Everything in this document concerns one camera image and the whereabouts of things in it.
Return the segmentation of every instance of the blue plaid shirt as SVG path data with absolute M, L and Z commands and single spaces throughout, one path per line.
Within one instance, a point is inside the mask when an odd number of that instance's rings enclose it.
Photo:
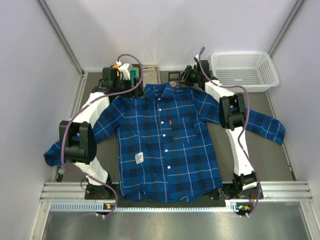
M 119 96 L 93 127 L 97 144 L 115 131 L 119 184 L 128 200 L 193 201 L 222 180 L 207 122 L 219 124 L 219 103 L 192 87 L 151 85 L 138 99 Z M 251 111 L 247 130 L 282 144 L 284 126 Z M 60 160 L 60 144 L 45 154 Z

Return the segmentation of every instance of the plaid shirt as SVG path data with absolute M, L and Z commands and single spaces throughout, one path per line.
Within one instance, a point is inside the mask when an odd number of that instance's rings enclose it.
M 128 200 L 193 201 L 219 188 L 214 147 L 206 122 L 219 124 L 219 103 L 192 87 L 148 84 L 138 99 L 117 97 L 94 125 L 97 144 L 115 131 L 119 184 Z M 251 111 L 247 130 L 282 144 L 285 128 Z M 45 154 L 60 160 L 60 144 Z

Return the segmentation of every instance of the white basket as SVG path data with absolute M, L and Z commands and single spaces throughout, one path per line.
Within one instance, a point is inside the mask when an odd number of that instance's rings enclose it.
M 225 86 L 241 85 L 248 92 L 264 92 L 279 84 L 270 56 L 265 52 L 225 52 L 211 56 L 212 72 Z M 232 92 L 243 92 L 240 88 Z

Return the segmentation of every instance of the shirt pocket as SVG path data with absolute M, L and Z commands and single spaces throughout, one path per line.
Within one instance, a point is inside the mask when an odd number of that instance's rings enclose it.
M 171 130 L 176 143 L 190 144 L 197 138 L 195 124 L 191 117 L 172 119 Z

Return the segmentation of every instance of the wall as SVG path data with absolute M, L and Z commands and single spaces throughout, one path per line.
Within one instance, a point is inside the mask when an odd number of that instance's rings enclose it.
M 273 56 L 280 85 L 269 91 L 300 180 L 309 182 L 320 210 L 320 1 L 305 1 Z
M 80 76 L 35 0 L 2 1 L 0 32 L 0 238 L 25 240 Z
M 206 46 L 267 52 L 296 0 L 46 0 L 80 65 L 101 70 L 122 53 L 184 69 Z

